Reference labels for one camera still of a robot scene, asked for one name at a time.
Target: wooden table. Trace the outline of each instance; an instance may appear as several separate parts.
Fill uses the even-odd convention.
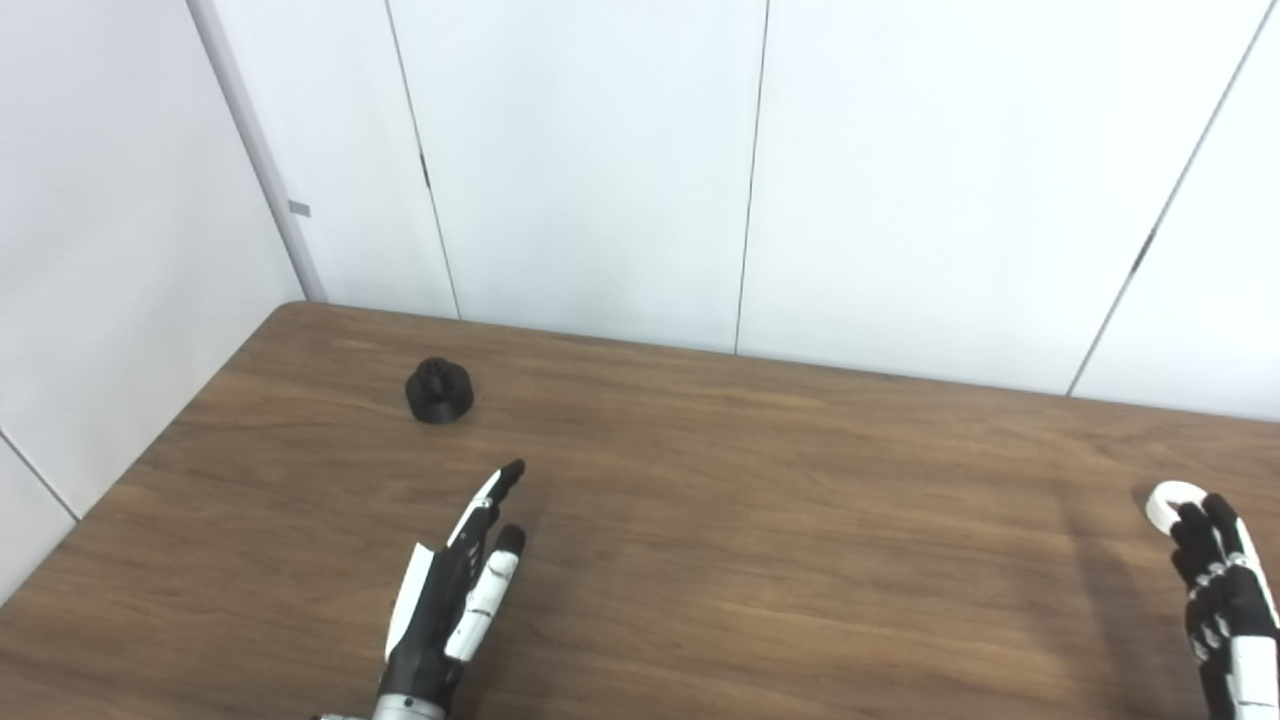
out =
[[[475,378],[413,421],[426,355]],[[14,720],[365,715],[498,465],[530,543],[458,717],[1204,716],[1178,477],[1280,562],[1276,425],[297,304],[0,610]]]

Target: black cylindrical object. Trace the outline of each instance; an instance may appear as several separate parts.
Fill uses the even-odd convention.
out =
[[[475,404],[471,375],[444,357],[422,360],[404,382],[404,396],[413,416],[433,425],[457,420]]]

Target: white object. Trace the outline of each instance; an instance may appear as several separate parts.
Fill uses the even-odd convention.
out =
[[[732,351],[763,0],[392,0],[461,316]]]
[[[301,297],[182,3],[0,3],[0,427],[83,515]]]
[[[293,222],[329,302],[456,318],[430,190],[380,1],[196,0],[257,122],[255,152],[306,206]]]
[[[1280,420],[1277,15],[1258,35],[1075,395]]]
[[[1266,5],[773,0],[739,350],[1066,392]]]
[[[1178,507],[1188,502],[1199,505],[1206,495],[1208,493],[1192,483],[1165,480],[1147,496],[1147,520],[1167,536],[1179,519]]]
[[[476,587],[467,593],[466,609],[444,646],[444,655],[471,662],[485,633],[489,632],[489,624],[493,623],[503,596],[507,594],[507,587],[516,574],[517,565],[520,556],[513,552],[498,550],[489,555]]]
[[[0,605],[76,525],[52,495],[0,441]]]

